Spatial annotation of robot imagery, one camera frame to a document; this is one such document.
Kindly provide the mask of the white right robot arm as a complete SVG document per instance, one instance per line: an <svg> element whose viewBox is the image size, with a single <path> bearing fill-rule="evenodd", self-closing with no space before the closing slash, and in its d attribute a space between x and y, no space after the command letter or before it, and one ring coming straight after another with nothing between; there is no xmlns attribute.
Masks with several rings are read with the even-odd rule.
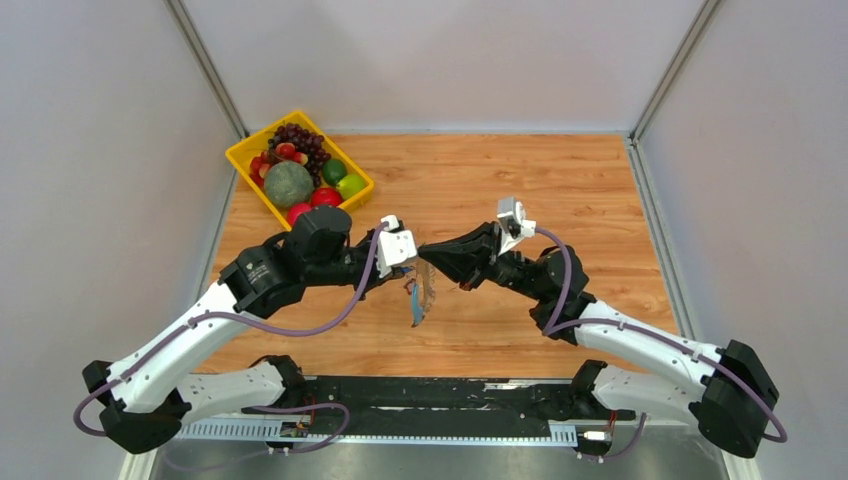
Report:
<svg viewBox="0 0 848 480"><path fill-rule="evenodd" d="M583 382L570 392L580 415L608 409L665 416L697 427L713 445L742 458L754 457L764 440L787 442L774 412L779 392L749 345L686 339L616 310L587 292L588 276L572 247L544 228L536 232L553 243L536 259L502 250L506 233L495 222L424 244L418 254L465 291L489 281L534 300L530 316L543 336L643 368L637 374L587 363Z"/></svg>

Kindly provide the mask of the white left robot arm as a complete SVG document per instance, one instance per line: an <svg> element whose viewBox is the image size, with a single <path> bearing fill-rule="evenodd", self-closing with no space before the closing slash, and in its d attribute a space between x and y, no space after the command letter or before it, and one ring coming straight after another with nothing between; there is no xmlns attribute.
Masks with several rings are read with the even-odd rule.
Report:
<svg viewBox="0 0 848 480"><path fill-rule="evenodd" d="M106 437L132 454L154 450L181 428L244 409L297 412L304 378L285 355L244 370L201 374L198 367L250 328L270 332L269 319L300 302L310 287L352 286L356 299L400 278L417 254L414 236L384 217L358 243L352 220L337 207L300 215L288 231L243 250L198 300L154 339L125 358L93 361L83 370L87 401L101 405L99 426L73 413L85 434Z"/></svg>

